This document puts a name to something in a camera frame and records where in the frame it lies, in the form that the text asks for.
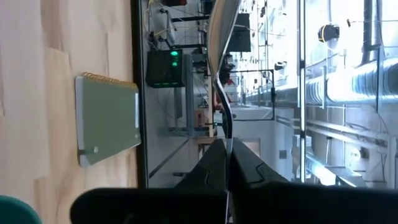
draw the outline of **spiral binding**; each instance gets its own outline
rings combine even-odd
[[[129,88],[138,88],[135,83],[132,82],[126,82],[126,81],[121,81],[115,78],[110,78],[110,77],[105,77],[102,75],[96,75],[90,72],[83,72],[83,77],[89,78],[90,80],[94,80],[96,82],[103,82],[103,83],[109,83],[109,84],[115,84],[115,85],[121,85],[121,86],[126,86]]]

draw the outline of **green light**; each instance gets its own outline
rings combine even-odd
[[[172,51],[172,52],[170,52],[170,55],[172,55],[172,56],[177,56],[177,55],[178,55],[178,52]]]

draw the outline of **notebook cover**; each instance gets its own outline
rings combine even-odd
[[[76,77],[76,121],[81,166],[141,143],[138,89],[97,75]]]

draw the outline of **wood grain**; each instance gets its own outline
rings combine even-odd
[[[85,169],[76,156],[74,78],[131,81],[129,9],[128,0],[0,1],[0,194],[44,223],[69,223],[89,189],[137,185],[134,149]]]

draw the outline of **electronic equipment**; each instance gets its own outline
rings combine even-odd
[[[338,26],[327,24],[319,28],[318,40],[320,42],[324,43],[339,37],[340,37],[340,28]]]
[[[185,86],[182,50],[150,51],[147,55],[146,83],[153,88]]]
[[[250,52],[251,31],[248,13],[240,13],[236,18],[234,30],[229,40],[227,52]]]
[[[184,6],[187,4],[187,0],[163,0],[165,6]]]

